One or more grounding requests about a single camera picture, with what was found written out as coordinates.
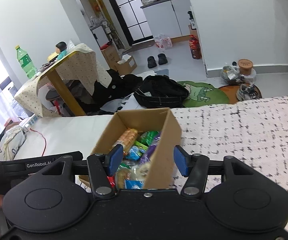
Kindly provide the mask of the bright green snack packet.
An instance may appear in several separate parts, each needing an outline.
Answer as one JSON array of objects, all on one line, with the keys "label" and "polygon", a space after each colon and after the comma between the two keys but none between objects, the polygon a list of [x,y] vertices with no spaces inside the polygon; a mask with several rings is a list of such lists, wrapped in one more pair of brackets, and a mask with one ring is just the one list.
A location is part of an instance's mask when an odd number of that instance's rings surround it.
[{"label": "bright green snack packet", "polygon": [[144,145],[144,144],[142,144],[142,143],[140,143],[138,141],[135,141],[134,145],[136,147],[138,147],[140,150],[143,150],[143,152],[146,152],[148,150],[148,146],[146,146],[146,145]]}]

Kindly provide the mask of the small blue snack packet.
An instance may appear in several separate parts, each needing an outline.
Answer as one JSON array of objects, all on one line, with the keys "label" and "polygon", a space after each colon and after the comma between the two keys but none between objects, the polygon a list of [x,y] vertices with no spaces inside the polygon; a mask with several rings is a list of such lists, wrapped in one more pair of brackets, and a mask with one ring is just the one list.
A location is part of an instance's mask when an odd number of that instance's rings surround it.
[{"label": "small blue snack packet", "polygon": [[128,154],[126,155],[126,159],[137,161],[146,152],[146,150],[147,150],[146,147],[133,145],[130,148]]}]

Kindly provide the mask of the dark green snack packet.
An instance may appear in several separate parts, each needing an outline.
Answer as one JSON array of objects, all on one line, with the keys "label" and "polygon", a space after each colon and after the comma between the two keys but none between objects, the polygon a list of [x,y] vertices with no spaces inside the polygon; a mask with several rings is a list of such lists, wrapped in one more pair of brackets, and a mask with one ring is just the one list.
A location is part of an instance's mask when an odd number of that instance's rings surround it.
[{"label": "dark green snack packet", "polygon": [[137,140],[139,143],[149,146],[158,134],[159,131],[147,131],[142,133]]}]

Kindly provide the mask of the green crocodile rug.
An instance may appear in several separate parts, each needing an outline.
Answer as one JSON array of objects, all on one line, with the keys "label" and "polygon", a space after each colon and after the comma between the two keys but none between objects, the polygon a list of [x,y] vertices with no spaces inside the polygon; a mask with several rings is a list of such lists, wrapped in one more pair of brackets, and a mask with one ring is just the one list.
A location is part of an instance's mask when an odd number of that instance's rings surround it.
[{"label": "green crocodile rug", "polygon": [[187,99],[183,101],[186,108],[229,103],[228,96],[209,83],[193,81],[178,81],[178,83],[189,92]]}]

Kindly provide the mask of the orange rice cracker pack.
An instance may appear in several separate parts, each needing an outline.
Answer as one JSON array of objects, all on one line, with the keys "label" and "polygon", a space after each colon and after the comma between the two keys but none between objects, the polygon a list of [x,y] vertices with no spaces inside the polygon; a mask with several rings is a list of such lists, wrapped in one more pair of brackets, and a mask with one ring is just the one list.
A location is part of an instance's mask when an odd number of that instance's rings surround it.
[{"label": "orange rice cracker pack", "polygon": [[112,147],[120,144],[123,147],[123,155],[126,156],[130,148],[134,145],[138,137],[138,131],[133,128],[128,128],[123,132],[119,139],[113,144]]}]

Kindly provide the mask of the floor cardboard box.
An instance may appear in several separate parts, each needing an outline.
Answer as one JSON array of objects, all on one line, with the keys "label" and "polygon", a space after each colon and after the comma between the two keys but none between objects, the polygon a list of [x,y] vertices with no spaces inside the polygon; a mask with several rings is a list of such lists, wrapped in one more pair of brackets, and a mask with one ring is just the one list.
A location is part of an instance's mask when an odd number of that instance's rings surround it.
[{"label": "floor cardboard box", "polygon": [[116,48],[111,45],[101,50],[109,67],[119,73],[119,75],[131,74],[137,67],[133,56],[128,54],[120,57]]}]

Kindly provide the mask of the black slipper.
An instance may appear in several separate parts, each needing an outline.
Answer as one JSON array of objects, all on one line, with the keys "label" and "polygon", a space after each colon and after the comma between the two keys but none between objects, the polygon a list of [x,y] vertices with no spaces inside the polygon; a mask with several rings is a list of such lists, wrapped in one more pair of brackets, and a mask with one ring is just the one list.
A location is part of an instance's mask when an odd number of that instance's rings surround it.
[{"label": "black slipper", "polygon": [[158,64],[164,65],[168,63],[167,56],[164,53],[158,54]]},{"label": "black slipper", "polygon": [[157,64],[156,64],[156,60],[155,60],[154,56],[149,56],[147,58],[147,67],[149,69],[151,69],[151,68],[154,68],[156,66],[157,66]]}]

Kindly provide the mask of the white kitchen cabinet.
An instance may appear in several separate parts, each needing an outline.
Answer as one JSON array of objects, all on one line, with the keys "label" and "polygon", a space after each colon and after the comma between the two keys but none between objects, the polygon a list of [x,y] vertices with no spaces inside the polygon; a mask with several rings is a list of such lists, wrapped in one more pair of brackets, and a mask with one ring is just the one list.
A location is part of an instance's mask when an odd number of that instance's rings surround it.
[{"label": "white kitchen cabinet", "polygon": [[141,7],[153,36],[177,38],[190,34],[190,0],[161,0]]}]

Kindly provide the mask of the right black slipper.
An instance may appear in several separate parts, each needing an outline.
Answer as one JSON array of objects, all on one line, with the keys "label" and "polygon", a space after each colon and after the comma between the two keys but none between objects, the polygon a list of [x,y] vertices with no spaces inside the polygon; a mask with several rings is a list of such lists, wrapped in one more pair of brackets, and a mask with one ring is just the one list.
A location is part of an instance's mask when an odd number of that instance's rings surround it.
[{"label": "right black slipper", "polygon": [[158,64],[164,65],[168,63],[167,56],[164,53],[158,54]]}]

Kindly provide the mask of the light blue snack packet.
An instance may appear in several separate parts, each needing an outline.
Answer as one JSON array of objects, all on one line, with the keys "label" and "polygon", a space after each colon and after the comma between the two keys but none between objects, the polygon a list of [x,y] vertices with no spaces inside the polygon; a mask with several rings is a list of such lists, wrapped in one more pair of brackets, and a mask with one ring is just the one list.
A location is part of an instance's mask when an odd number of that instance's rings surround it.
[{"label": "light blue snack packet", "polygon": [[127,190],[141,190],[144,186],[144,181],[140,180],[125,180],[124,188]]}]

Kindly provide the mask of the red candy bar wrapper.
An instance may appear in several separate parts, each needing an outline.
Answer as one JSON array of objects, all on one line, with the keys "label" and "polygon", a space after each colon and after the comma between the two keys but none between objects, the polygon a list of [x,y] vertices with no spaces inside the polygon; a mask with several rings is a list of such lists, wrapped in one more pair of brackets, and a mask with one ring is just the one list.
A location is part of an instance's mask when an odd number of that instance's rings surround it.
[{"label": "red candy bar wrapper", "polygon": [[109,183],[111,185],[112,188],[115,188],[116,187],[116,184],[115,184],[115,177],[112,176],[112,177],[107,177],[108,180],[109,180]]}]

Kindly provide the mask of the white cake snack pack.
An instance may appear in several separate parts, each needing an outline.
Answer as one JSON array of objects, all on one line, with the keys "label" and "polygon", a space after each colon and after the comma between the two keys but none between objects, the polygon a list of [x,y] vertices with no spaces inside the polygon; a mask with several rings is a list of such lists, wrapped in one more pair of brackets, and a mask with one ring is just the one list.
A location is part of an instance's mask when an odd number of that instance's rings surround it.
[{"label": "white cake snack pack", "polygon": [[151,163],[137,164],[132,166],[132,180],[145,181],[147,174],[151,168]]}]

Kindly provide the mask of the brown cardboard box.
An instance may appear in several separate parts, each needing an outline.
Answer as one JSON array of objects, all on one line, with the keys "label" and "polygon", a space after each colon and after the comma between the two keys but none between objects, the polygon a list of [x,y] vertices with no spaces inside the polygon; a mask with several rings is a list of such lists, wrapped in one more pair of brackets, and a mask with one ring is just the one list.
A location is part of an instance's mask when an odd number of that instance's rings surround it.
[{"label": "brown cardboard box", "polygon": [[173,149],[180,145],[181,127],[169,108],[116,112],[96,143],[92,154],[107,154],[128,128],[139,132],[159,131],[160,141],[153,153],[144,189],[168,189],[173,181]]}]

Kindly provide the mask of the purple long snack pack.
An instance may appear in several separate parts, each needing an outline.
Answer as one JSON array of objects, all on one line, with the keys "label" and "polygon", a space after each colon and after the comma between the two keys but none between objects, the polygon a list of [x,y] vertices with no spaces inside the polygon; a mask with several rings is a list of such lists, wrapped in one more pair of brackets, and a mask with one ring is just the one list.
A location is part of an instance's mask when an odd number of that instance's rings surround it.
[{"label": "purple long snack pack", "polygon": [[142,157],[139,160],[139,165],[145,164],[146,162],[150,161],[151,156],[153,155],[156,147],[158,146],[158,143],[160,141],[160,135],[161,133],[158,133],[152,143],[148,146],[147,151],[142,155]]}]

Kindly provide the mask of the teal biscuit pack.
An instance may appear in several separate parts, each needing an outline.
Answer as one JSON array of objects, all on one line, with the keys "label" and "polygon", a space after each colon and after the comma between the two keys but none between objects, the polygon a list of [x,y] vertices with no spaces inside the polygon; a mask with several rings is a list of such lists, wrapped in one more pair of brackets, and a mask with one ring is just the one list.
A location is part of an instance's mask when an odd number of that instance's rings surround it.
[{"label": "teal biscuit pack", "polygon": [[115,185],[118,189],[124,189],[126,180],[134,179],[132,166],[121,163],[115,173]]}]

